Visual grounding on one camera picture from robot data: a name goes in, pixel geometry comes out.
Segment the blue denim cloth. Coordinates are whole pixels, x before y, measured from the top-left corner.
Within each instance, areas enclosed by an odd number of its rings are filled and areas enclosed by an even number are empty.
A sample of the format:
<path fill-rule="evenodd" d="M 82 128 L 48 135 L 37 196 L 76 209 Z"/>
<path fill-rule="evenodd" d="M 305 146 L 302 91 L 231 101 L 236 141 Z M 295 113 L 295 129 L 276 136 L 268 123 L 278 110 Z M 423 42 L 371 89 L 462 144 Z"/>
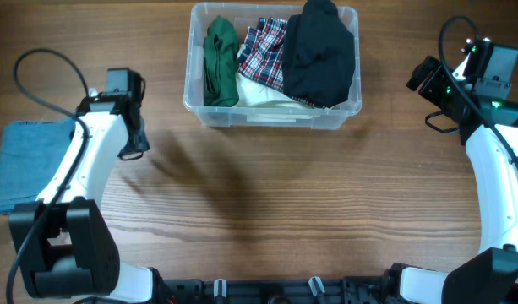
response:
<path fill-rule="evenodd" d="M 57 171 L 70 145 L 75 121 L 11 122 L 0 149 L 0 214 L 29 204 Z"/>

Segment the black garment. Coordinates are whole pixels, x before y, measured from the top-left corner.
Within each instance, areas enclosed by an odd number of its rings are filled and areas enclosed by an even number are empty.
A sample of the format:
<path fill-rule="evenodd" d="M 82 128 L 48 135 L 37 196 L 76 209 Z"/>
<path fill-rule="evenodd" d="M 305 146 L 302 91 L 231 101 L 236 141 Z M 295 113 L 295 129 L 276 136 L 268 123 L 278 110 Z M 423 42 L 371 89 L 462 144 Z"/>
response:
<path fill-rule="evenodd" d="M 348 99 L 356 69 L 354 34 L 330 0 L 308 0 L 289 18 L 281 64 L 285 95 L 331 108 Z"/>

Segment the green garment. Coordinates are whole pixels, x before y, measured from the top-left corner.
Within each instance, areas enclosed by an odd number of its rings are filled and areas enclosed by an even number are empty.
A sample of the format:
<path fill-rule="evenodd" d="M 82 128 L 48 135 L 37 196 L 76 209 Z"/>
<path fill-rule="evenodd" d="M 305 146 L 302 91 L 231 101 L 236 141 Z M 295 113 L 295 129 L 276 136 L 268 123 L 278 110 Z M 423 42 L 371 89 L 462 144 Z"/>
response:
<path fill-rule="evenodd" d="M 232 107 L 239 101 L 237 52 L 239 39 L 233 24 L 217 16 L 204 38 L 204 105 Z"/>

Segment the cream cloth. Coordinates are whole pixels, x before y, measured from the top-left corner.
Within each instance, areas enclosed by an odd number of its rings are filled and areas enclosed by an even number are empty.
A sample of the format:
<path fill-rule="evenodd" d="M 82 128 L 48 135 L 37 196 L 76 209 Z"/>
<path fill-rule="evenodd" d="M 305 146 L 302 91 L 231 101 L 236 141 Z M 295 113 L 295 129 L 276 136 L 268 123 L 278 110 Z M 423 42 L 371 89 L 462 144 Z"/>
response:
<path fill-rule="evenodd" d="M 235 73 L 239 101 L 236 107 L 311 110 L 312 107 Z"/>

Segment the plaid shirt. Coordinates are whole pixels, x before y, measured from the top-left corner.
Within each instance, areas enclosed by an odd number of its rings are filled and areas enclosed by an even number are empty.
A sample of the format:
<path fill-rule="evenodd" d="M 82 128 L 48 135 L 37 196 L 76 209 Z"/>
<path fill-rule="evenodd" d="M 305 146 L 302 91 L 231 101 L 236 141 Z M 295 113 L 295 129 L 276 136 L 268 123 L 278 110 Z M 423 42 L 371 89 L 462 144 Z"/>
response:
<path fill-rule="evenodd" d="M 237 73 L 283 93 L 281 64 L 286 26 L 284 19 L 261 17 L 256 26 L 248 28 L 237 53 Z M 309 98 L 288 97 L 310 105 L 312 109 L 316 107 Z"/>

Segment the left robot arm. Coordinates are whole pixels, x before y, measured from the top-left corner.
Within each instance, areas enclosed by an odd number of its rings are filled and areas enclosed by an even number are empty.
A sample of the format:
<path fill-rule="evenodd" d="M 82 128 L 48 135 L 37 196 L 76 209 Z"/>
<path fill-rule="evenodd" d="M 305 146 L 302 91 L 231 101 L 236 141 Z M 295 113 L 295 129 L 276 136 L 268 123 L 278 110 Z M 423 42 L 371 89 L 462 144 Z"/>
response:
<path fill-rule="evenodd" d="M 74 135 L 57 172 L 33 202 L 10 215 L 15 265 L 31 297 L 175 302 L 156 269 L 121 261 L 100 212 L 116 161 L 137 160 L 150 148 L 140 116 L 144 93 L 139 73 L 108 69 L 106 91 L 91 92 L 77 108 Z"/>

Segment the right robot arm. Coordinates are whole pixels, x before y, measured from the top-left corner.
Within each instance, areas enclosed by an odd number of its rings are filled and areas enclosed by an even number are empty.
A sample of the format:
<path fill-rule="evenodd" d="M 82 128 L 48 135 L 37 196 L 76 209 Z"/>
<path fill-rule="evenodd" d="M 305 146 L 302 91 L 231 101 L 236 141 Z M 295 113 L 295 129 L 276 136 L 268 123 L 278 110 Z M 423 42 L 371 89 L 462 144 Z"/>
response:
<path fill-rule="evenodd" d="M 455 122 L 477 183 L 478 254 L 449 273 L 395 264 L 382 297 L 409 303 L 518 303 L 518 103 L 506 99 L 513 46 L 468 40 L 465 60 L 446 72 L 428 56 L 406 86 Z"/>

